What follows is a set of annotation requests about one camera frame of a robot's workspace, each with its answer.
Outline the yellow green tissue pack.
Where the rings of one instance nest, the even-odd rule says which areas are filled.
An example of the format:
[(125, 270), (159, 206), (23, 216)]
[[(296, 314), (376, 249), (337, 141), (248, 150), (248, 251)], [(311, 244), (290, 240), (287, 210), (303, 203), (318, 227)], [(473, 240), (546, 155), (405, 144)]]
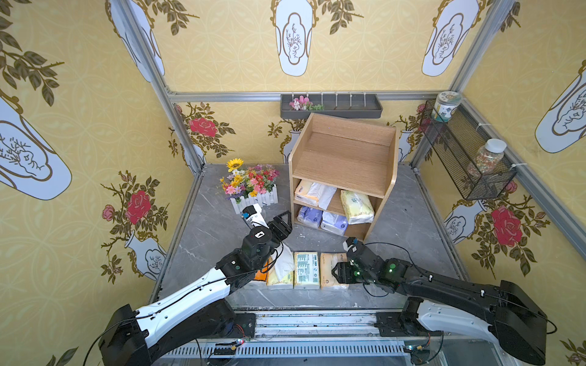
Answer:
[(342, 190), (340, 201), (349, 225), (371, 224), (374, 221), (375, 210), (368, 195)]

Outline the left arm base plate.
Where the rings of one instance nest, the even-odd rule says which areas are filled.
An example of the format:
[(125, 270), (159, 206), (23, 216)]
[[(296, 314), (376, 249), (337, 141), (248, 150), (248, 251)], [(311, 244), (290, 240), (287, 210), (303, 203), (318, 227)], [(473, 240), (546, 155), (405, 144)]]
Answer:
[(228, 338), (254, 338), (256, 333), (256, 314), (236, 313), (236, 317), (228, 330)]

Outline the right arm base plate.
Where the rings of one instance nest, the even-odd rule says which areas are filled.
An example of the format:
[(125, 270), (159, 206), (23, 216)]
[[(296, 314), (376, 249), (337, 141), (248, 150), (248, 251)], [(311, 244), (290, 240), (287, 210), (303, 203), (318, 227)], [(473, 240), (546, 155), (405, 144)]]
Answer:
[(416, 336), (409, 318), (402, 312), (379, 312), (375, 315), (374, 326), (382, 337)]

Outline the beige orange tissue pack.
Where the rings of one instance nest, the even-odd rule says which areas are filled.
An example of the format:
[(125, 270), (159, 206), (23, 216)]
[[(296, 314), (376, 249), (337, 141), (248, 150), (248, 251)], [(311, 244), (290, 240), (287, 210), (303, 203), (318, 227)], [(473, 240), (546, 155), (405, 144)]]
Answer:
[(320, 289), (324, 291), (347, 290), (349, 285), (341, 284), (332, 274), (338, 263), (346, 262), (346, 253), (320, 254)]

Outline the pale orange tissue pack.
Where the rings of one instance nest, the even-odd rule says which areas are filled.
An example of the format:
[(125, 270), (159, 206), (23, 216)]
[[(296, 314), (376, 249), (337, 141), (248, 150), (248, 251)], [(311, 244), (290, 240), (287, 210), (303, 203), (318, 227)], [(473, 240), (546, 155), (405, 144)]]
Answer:
[(302, 179), (295, 189), (294, 198), (304, 204), (328, 209), (337, 188)]

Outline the white green tissue pack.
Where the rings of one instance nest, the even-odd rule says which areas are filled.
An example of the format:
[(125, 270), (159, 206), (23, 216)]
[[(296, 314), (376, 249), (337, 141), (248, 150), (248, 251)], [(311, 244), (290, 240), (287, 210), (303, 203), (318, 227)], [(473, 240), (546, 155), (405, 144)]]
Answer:
[(318, 252), (295, 252), (294, 289), (319, 290), (320, 267)]

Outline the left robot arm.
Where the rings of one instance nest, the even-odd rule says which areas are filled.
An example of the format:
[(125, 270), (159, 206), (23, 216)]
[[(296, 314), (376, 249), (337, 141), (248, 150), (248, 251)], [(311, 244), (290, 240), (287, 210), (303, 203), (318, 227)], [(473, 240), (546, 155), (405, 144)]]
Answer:
[(292, 232), (290, 211), (263, 224), (248, 207), (244, 218), (252, 227), (241, 247), (198, 280), (137, 310), (125, 304), (113, 313), (95, 341), (105, 365), (151, 365), (192, 340), (229, 334), (236, 315), (227, 297), (274, 265), (273, 253)]

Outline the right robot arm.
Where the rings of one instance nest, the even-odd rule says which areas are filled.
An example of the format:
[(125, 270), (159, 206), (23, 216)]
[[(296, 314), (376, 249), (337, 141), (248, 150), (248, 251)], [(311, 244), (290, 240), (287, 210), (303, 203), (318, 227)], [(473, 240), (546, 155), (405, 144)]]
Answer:
[(377, 315), (382, 336), (450, 332), (494, 343), (527, 364), (546, 363), (547, 315), (513, 282), (464, 282), (402, 259), (384, 260), (361, 242), (331, 274), (340, 284), (375, 285), (407, 297), (401, 312)]

